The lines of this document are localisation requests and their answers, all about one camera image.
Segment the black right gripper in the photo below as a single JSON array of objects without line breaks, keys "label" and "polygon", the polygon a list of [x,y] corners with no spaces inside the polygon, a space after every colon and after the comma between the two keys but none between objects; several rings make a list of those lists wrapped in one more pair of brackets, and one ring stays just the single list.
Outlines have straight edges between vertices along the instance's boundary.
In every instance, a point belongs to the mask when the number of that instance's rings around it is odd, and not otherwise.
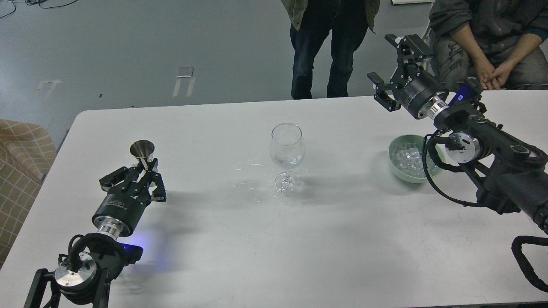
[{"label": "black right gripper", "polygon": [[367,74],[375,89],[374,99],[390,112],[404,107],[415,119],[423,119],[433,97],[445,100],[448,96],[446,86],[425,70],[434,52],[416,34],[387,34],[385,40],[396,48],[398,68],[387,83],[377,73]]}]

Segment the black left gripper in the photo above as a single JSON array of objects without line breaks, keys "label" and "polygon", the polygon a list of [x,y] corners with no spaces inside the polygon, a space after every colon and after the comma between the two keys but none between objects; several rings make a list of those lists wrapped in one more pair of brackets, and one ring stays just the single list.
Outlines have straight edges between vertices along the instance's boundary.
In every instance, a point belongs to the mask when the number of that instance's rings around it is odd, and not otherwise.
[{"label": "black left gripper", "polygon": [[133,234],[145,208],[152,202],[167,201],[162,175],[158,172],[157,158],[141,159],[142,177],[138,166],[121,168],[99,179],[107,196],[92,216],[97,232],[111,238],[129,237]]}]

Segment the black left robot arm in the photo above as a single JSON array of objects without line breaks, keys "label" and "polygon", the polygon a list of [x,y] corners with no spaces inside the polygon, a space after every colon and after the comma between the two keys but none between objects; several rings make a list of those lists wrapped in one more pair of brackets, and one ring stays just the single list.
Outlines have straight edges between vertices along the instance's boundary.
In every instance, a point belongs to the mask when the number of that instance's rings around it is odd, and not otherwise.
[{"label": "black left robot arm", "polygon": [[122,166],[99,180],[107,195],[92,217],[96,232],[73,236],[54,271],[36,271],[26,308],[41,305],[47,286],[51,289],[47,308],[57,308],[62,296],[77,305],[108,306],[111,282],[143,254],[142,247],[120,243],[118,238],[133,234],[153,201],[167,200],[157,167],[156,158],[140,157],[136,165]]}]

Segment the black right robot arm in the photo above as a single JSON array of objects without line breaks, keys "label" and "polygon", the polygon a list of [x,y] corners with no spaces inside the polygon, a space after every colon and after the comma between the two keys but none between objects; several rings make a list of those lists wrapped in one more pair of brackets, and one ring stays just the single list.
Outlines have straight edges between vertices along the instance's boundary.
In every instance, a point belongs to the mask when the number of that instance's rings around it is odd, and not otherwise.
[{"label": "black right robot arm", "polygon": [[465,173],[477,187],[476,202],[443,193],[429,173],[426,179],[444,198],[465,207],[489,208],[498,214],[524,212],[546,233],[548,230],[547,154],[503,131],[485,117],[482,89],[475,80],[447,100],[449,91],[423,63],[432,49],[418,36],[385,35],[396,48],[397,66],[389,81],[368,73],[374,99],[390,112],[405,109],[414,119],[429,118],[436,128],[423,137],[423,165]]}]

